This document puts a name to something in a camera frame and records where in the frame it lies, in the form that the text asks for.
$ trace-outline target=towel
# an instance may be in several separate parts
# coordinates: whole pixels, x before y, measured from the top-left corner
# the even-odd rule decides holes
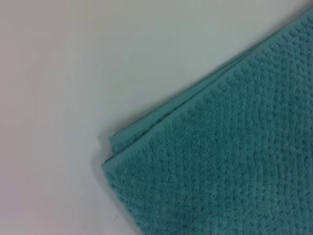
[[[313,234],[313,9],[110,141],[144,235]]]

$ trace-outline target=textured terry cloth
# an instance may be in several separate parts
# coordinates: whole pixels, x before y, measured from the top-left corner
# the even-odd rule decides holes
[[[144,235],[313,234],[313,10],[111,143]]]

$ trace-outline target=towel fold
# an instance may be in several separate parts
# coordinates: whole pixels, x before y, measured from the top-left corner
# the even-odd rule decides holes
[[[313,9],[111,144],[144,235],[313,234]]]

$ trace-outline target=white surface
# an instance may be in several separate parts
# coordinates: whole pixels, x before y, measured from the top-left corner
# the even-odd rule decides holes
[[[100,169],[108,136],[308,3],[1,0],[0,234],[137,234]]]

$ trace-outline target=teal towel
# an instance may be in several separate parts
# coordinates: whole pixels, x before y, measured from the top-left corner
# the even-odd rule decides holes
[[[313,234],[313,9],[111,143],[144,235]]]

